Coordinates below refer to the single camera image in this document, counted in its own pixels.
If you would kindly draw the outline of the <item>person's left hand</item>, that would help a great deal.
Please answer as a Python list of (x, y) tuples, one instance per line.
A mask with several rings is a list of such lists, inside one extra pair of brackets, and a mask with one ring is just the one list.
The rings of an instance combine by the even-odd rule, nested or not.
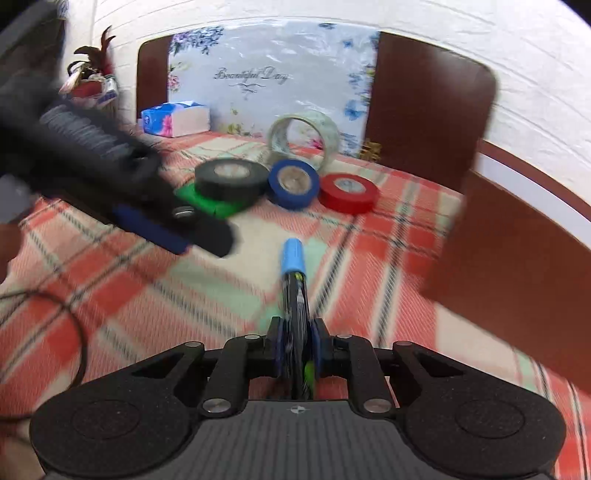
[(0, 225), (0, 283), (8, 275), (9, 263), (16, 258), (22, 246), (22, 231), (16, 224)]

